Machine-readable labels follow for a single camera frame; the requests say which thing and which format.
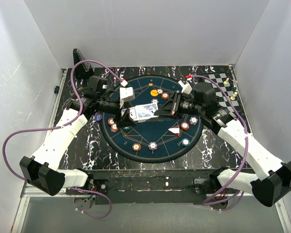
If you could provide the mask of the green poker chip stack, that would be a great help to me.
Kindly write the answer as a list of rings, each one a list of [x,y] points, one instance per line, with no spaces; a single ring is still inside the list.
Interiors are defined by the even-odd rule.
[[[190,144],[190,140],[187,139],[187,138],[184,138],[184,139],[181,140],[180,143],[181,143],[181,145],[182,145],[183,147],[186,147],[186,146],[188,146],[188,145]]]

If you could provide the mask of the orange big blind button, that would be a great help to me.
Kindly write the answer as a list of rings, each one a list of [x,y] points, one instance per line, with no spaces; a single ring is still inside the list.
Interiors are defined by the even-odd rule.
[[[151,94],[151,96],[153,96],[153,97],[156,97],[156,96],[159,95],[158,92],[157,92],[157,90],[151,90],[150,94]]]

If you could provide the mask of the blue playing card deck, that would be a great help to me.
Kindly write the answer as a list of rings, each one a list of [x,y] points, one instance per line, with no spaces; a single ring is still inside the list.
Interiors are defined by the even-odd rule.
[[[121,115],[123,116],[124,113],[128,110],[128,115],[130,119],[132,119],[134,122],[142,123],[150,119],[149,116],[146,117],[138,117],[138,112],[134,107],[132,108],[127,108],[127,109],[122,109],[121,110]]]

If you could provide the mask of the purple small blind button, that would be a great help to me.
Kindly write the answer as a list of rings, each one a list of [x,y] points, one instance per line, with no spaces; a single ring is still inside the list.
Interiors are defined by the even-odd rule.
[[[97,114],[95,114],[95,116],[94,116],[94,121],[95,121],[95,122],[99,122],[99,121],[102,120],[102,118],[103,118],[102,114],[97,113]]]

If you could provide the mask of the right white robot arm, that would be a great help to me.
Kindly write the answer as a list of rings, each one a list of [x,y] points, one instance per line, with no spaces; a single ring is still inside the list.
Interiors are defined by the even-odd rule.
[[[291,191],[291,162],[283,162],[248,133],[246,122],[216,100],[210,83],[197,83],[193,97],[180,91],[155,114],[180,119],[184,114],[197,116],[204,126],[230,144],[242,156],[240,167],[233,171],[222,167],[204,182],[214,195],[226,189],[247,192],[262,205],[271,207]]]

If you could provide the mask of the white-blue poker chip stack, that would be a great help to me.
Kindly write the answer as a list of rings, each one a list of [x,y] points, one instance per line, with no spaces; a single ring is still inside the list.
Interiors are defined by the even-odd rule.
[[[157,149],[157,143],[156,142],[149,143],[148,148],[150,150],[156,150]]]

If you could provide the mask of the blue-backed playing cards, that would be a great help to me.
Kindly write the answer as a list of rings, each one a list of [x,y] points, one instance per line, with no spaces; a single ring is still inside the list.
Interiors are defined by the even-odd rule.
[[[157,103],[137,105],[135,110],[138,118],[153,117],[158,110],[158,105]]]

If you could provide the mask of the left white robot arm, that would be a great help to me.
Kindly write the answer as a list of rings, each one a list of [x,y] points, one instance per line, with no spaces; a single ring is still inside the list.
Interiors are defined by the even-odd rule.
[[[70,143],[88,120],[96,113],[114,114],[121,121],[134,120],[129,112],[121,113],[126,103],[134,100],[134,91],[128,82],[120,80],[120,94],[117,100],[107,100],[110,91],[108,81],[92,76],[88,86],[77,92],[68,102],[63,114],[42,145],[30,156],[20,160],[24,180],[41,191],[54,196],[63,188],[77,187],[83,194],[89,194],[94,187],[92,176],[81,169],[61,170],[59,163]]]

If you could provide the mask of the orange poker chip stack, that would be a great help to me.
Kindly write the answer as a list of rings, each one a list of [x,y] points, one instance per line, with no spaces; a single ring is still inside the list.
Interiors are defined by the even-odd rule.
[[[139,143],[134,143],[134,144],[132,145],[132,149],[133,149],[134,151],[139,151],[139,150],[141,149],[141,144],[139,144]]]

